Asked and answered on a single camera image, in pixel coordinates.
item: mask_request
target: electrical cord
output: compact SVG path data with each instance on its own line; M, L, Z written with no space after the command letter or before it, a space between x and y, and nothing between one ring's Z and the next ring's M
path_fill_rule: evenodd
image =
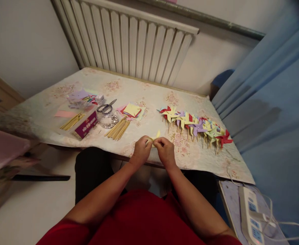
M230 176L230 179L232 181L233 184L237 185L237 186L242 186L242 185L239 185L237 183L235 183L232 179L232 173L231 173L231 168L230 166L227 166L227 173L228 175ZM264 195L261 193L261 191L254 186L254 188L259 192L259 194L261 194L262 196L265 196L266 198L269 199L269 203L270 203L270 206L269 206L269 209L271 211L271 215L270 217L266 216L267 219L268 219L268 222L266 223L263 231L260 231L261 234L263 234L265 237L267 237L268 239L272 240L272 241L275 241L275 242L282 242L282 241L294 241L294 240L299 240L299 236L295 236L295 237L291 237L291 238L283 238L283 239L275 239L275 238L272 238L272 237L269 237L268 235L265 234L265 231L266 231L266 228L268 227L268 225L271 225L272 223L275 223L275 224L284 224L284 225L295 225L295 226L299 226L298 223L296 222L278 222L275 217L273 216L273 202L272 202L272 199L269 198L268 196Z

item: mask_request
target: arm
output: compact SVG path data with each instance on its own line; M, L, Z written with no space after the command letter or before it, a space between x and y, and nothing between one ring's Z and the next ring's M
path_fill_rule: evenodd
M176 165L173 143L162 137L154 141L154 146L158 150L160 160L178 194L180 204L197 235L202 240L221 235L231 235L236 238L234 232L227 226L217 211L189 182Z
M147 145L148 136L141 137L135 144L130 161L74 206L64 217L84 225L98 225L113 208L116 200L130 177L147 161L152 142Z

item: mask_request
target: bundle of bamboo skewers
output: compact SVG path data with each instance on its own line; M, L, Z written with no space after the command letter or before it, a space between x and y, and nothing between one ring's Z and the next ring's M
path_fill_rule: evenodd
M124 117L104 136L107 136L108 138L112 138L112 139L118 141L119 139L121 139L122 135L124 134L125 130L128 128L129 124L130 124L130 121L127 121L126 117Z
M80 119L82 119L85 115L84 114L77 114L73 118L71 118L66 124L64 124L60 129L68 131L71 127L73 127Z

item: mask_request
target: person's left hand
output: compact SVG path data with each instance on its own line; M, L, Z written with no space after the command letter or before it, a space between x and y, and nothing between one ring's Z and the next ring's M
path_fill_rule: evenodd
M136 142L135 150L129 161L136 169L140 168L147 161L150 149L152 148L153 142L149 141L146 145L148 141L146 138L148 138L148 136L144 135Z

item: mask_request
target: power strip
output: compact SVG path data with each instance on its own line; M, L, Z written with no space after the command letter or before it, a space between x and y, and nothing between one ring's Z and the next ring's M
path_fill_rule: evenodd
M256 194L243 186L239 187L241 229L248 243L251 245L264 245L262 224L258 211Z

